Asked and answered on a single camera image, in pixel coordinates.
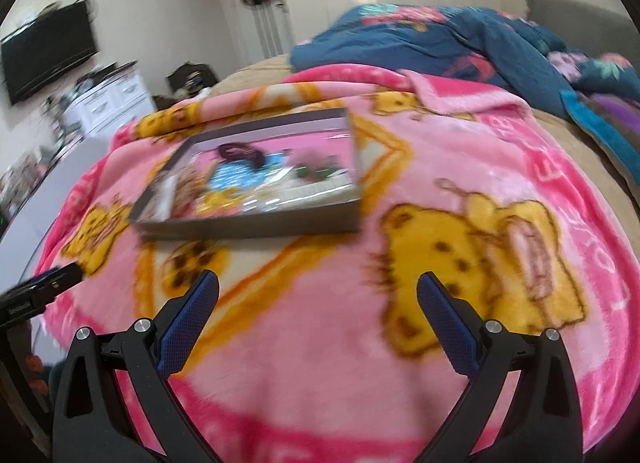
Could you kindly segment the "pink sheer glitter bow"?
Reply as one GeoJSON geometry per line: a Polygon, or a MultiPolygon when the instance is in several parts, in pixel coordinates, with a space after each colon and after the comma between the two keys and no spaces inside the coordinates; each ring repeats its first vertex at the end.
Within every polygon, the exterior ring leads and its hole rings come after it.
{"type": "Polygon", "coordinates": [[[194,211],[198,198],[204,193],[210,169],[196,164],[186,165],[176,175],[172,218],[182,218],[194,211]]]}

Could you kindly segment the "white drawer chest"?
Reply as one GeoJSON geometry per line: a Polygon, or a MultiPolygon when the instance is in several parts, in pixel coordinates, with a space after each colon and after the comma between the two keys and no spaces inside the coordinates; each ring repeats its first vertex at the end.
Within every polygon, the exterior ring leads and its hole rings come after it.
{"type": "Polygon", "coordinates": [[[62,119],[86,137],[108,141],[120,128],[155,111],[138,64],[130,62],[70,102],[62,119]]]}

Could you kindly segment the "black bag on floor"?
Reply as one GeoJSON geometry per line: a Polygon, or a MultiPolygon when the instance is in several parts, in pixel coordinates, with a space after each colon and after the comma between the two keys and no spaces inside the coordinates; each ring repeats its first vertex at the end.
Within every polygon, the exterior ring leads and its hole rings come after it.
{"type": "Polygon", "coordinates": [[[166,77],[170,90],[177,94],[184,91],[191,98],[199,94],[204,88],[214,87],[219,78],[206,63],[186,62],[175,72],[166,77]]]}

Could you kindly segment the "striped colourful pillow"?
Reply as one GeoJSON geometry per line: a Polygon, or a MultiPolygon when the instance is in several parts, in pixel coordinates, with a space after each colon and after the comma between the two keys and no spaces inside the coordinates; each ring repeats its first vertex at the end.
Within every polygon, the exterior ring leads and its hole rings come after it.
{"type": "Polygon", "coordinates": [[[612,94],[562,91],[573,123],[597,143],[639,198],[639,103],[612,94]]]}

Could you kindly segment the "pink cartoon bear blanket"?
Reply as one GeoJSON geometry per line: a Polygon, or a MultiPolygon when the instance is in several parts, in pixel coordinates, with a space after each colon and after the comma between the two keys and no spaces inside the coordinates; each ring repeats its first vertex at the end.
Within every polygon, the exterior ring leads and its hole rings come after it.
{"type": "Polygon", "coordinates": [[[513,332],[561,332],[592,447],[639,386],[639,223],[566,133],[502,89],[408,71],[182,102],[115,134],[70,191],[38,267],[85,278],[44,321],[62,344],[120,331],[212,270],[219,304],[171,385],[224,461],[408,462],[465,387],[416,301],[434,272],[513,332]],[[324,108],[355,131],[354,235],[160,243],[128,223],[187,137],[324,108]]]}

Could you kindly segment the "blue floral quilt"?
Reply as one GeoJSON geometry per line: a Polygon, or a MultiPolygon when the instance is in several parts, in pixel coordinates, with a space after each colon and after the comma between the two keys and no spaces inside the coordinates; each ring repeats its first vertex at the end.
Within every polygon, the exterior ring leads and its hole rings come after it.
{"type": "Polygon", "coordinates": [[[615,53],[592,58],[535,22],[478,7],[360,4],[290,53],[293,71],[361,64],[468,80],[565,116],[564,91],[639,99],[639,75],[615,53]]]}

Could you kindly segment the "dark grey headboard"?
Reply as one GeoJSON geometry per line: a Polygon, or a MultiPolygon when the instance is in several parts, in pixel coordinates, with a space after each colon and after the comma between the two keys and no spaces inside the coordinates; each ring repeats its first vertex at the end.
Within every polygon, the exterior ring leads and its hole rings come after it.
{"type": "Polygon", "coordinates": [[[631,19],[577,0],[526,0],[527,19],[588,56],[617,53],[639,65],[639,32],[631,19]]]}

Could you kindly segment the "tan bed sheet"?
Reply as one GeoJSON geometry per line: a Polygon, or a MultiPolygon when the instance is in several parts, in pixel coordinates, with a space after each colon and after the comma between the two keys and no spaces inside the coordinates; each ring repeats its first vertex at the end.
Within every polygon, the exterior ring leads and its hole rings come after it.
{"type": "Polygon", "coordinates": [[[210,88],[210,97],[265,85],[280,84],[293,74],[287,53],[242,67],[210,88]]]}

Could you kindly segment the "white bedroom door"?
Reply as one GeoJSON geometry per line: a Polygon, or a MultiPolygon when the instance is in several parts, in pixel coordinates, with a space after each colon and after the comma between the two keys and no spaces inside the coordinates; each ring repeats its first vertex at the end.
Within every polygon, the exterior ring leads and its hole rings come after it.
{"type": "Polygon", "coordinates": [[[240,64],[247,66],[289,52],[293,33],[284,0],[247,7],[240,0],[220,0],[240,64]]]}

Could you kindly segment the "yellow hoop earrings pack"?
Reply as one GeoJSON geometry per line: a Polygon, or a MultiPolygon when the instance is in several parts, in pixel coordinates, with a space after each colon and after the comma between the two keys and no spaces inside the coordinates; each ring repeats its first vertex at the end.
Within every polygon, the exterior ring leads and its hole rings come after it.
{"type": "Polygon", "coordinates": [[[244,194],[235,188],[206,191],[198,198],[194,214],[205,217],[237,214],[244,198],[244,194]]]}

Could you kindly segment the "blue Chinese book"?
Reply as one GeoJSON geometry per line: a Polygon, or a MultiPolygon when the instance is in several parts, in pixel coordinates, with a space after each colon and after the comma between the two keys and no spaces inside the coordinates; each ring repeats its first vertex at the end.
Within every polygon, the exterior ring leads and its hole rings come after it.
{"type": "Polygon", "coordinates": [[[290,172],[288,159],[282,152],[266,155],[265,166],[254,169],[250,163],[240,160],[232,163],[219,163],[209,177],[206,186],[209,190],[222,191],[239,189],[248,191],[265,183],[279,181],[290,172]]]}

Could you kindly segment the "pink pompom hair clip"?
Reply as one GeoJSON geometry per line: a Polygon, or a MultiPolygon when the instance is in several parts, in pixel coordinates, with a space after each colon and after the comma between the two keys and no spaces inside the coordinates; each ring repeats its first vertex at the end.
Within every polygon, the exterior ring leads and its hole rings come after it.
{"type": "Polygon", "coordinates": [[[341,166],[335,155],[323,154],[315,149],[294,150],[288,157],[295,176],[305,181],[328,179],[341,166]]]}

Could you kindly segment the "maroon large hair clip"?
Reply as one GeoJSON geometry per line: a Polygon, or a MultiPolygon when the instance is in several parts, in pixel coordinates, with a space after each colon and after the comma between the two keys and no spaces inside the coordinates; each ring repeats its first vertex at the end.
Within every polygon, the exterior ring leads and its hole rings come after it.
{"type": "Polygon", "coordinates": [[[254,169],[265,166],[266,156],[262,150],[246,142],[228,142],[218,146],[217,154],[224,163],[244,162],[250,163],[254,169]]]}

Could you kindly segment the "grey shallow box tray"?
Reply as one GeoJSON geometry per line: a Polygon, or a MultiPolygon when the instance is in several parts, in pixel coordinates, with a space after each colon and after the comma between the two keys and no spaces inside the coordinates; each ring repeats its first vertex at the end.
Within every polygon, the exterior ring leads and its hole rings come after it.
{"type": "Polygon", "coordinates": [[[360,202],[352,119],[327,108],[196,134],[129,221],[154,240],[330,235],[358,230],[360,202]]]}

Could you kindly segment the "wall mounted black television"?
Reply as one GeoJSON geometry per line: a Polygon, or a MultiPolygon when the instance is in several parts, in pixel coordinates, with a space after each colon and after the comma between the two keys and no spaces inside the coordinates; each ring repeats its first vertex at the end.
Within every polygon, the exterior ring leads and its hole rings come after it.
{"type": "Polygon", "coordinates": [[[38,16],[1,41],[1,65],[12,105],[23,102],[98,53],[85,1],[38,16]]]}

